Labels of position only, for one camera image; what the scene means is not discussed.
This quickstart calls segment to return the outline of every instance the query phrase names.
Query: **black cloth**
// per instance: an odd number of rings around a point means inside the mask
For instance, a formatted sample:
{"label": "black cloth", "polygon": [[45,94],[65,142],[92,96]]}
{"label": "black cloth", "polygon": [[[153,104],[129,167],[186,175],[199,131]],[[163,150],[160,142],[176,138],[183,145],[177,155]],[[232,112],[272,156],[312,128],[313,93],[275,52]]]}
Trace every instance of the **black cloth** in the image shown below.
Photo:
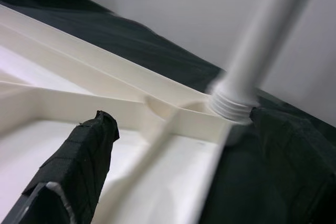
{"label": "black cloth", "polygon": [[255,108],[269,172],[288,210],[288,223],[336,221],[336,148],[303,116]]}
{"label": "black cloth", "polygon": [[[143,25],[88,0],[0,3],[201,92],[219,73],[218,67]],[[259,98],[264,108],[307,116],[326,138],[336,136],[333,127],[288,104]],[[287,205],[267,170],[255,127],[246,127],[241,138],[240,144],[222,153],[200,223],[287,223]]]}

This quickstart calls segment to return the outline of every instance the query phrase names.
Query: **white rod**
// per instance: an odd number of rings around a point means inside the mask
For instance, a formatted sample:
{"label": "white rod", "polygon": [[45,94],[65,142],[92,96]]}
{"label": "white rod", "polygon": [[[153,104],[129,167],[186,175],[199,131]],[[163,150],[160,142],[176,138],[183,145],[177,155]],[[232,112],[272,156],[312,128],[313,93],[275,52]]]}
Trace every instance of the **white rod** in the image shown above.
{"label": "white rod", "polygon": [[255,86],[268,68],[274,51],[301,0],[264,0],[247,29],[224,78],[217,82],[210,107],[219,115],[236,121],[247,121],[257,105]]}

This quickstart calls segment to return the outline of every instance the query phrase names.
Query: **white surface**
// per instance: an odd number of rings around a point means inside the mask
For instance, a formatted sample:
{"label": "white surface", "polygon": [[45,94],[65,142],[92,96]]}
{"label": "white surface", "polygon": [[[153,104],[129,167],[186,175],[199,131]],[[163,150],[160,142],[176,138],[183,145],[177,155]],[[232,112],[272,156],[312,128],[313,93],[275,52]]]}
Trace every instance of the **white surface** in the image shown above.
{"label": "white surface", "polygon": [[[234,46],[261,0],[94,1],[227,69]],[[261,86],[334,126],[335,16],[335,0],[310,0]]]}
{"label": "white surface", "polygon": [[[64,142],[76,125],[56,121],[33,121],[0,137],[0,222],[28,185],[40,165]],[[113,145],[105,188],[127,175],[148,144],[138,132],[120,130]]]}
{"label": "white surface", "polygon": [[16,54],[7,48],[0,46],[0,68],[2,73],[12,77],[3,79],[14,83],[25,83],[42,88],[64,90],[83,94],[92,94],[86,89],[54,74],[50,70],[41,67],[37,63]]}
{"label": "white surface", "polygon": [[195,203],[204,200],[200,192],[207,189],[204,178],[211,178],[216,150],[213,143],[172,136],[110,223],[194,223],[200,214]]}

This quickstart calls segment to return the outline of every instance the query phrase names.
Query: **black fabric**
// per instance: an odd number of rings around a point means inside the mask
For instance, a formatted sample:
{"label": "black fabric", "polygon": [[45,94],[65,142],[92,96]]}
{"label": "black fabric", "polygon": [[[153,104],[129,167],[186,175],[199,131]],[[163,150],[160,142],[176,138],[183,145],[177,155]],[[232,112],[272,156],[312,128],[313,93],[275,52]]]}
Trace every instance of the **black fabric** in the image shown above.
{"label": "black fabric", "polygon": [[88,0],[0,0],[0,4],[201,92],[220,71],[147,27]]}
{"label": "black fabric", "polygon": [[114,118],[98,111],[94,119],[75,127],[63,145],[42,164],[23,194],[31,194],[39,183],[57,182],[77,223],[91,223],[110,168],[113,142],[118,138]]}
{"label": "black fabric", "polygon": [[267,172],[254,126],[239,138],[220,157],[198,223],[285,224],[286,204]]}
{"label": "black fabric", "polygon": [[297,116],[299,118],[308,120],[312,124],[312,126],[324,136],[325,139],[327,139],[333,146],[336,147],[336,128],[332,127],[330,124],[321,121],[288,103],[275,103],[261,96],[259,96],[259,101],[261,104],[261,108],[287,113],[289,115]]}
{"label": "black fabric", "polygon": [[334,223],[329,206],[336,204],[336,148],[301,116],[255,108],[251,119],[286,202],[288,223]]}

